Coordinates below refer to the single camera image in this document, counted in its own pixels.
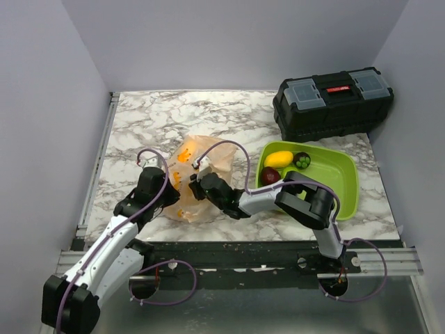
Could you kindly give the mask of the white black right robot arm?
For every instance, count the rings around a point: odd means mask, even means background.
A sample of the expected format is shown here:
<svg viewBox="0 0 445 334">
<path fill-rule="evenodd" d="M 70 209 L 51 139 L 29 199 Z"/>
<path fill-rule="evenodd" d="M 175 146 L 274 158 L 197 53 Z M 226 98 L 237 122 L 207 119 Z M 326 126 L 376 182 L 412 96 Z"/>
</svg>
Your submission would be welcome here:
<svg viewBox="0 0 445 334">
<path fill-rule="evenodd" d="M 345 264 L 343 244 L 334 221 L 339 211 L 335 192 L 301 173 L 291 171 L 283 180 L 258 189 L 233 189 L 216 173 L 190 176 L 195 199 L 208 200 L 233 219 L 281 209 L 301 225 L 313 230 L 320 251 L 321 267 L 330 273 Z"/>
</svg>

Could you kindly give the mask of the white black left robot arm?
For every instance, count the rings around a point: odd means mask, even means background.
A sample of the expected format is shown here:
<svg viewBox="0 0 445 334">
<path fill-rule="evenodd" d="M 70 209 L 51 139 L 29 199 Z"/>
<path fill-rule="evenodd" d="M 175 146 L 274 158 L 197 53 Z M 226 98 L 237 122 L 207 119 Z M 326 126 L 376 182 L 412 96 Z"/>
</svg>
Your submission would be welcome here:
<svg viewBox="0 0 445 334">
<path fill-rule="evenodd" d="M 145 167 L 136 187 L 121 200 L 105 230 L 62 276 L 44 284 L 41 320 L 63 333 L 91 333 L 103 304 L 133 273 L 148 274 L 151 254 L 137 249 L 136 235 L 155 213 L 179 200 L 159 167 Z"/>
</svg>

